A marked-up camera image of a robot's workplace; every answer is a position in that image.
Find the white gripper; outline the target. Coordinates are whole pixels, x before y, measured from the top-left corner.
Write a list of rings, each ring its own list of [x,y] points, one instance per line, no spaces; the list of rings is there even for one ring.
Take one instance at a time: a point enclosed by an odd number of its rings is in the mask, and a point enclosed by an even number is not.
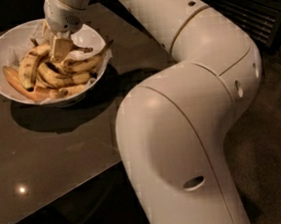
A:
[[[63,4],[60,0],[45,0],[43,8],[46,20],[42,23],[41,36],[44,41],[50,41],[53,32],[76,33],[83,26],[76,11]],[[71,52],[73,45],[71,39],[54,36],[50,43],[50,61],[61,63]]]

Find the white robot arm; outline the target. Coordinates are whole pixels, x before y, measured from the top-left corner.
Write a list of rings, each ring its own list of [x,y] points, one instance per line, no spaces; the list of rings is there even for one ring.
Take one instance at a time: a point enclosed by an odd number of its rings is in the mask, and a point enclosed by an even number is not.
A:
[[[130,90],[116,138],[150,224],[250,224],[224,157],[261,80],[253,40],[200,0],[119,0],[174,58]]]

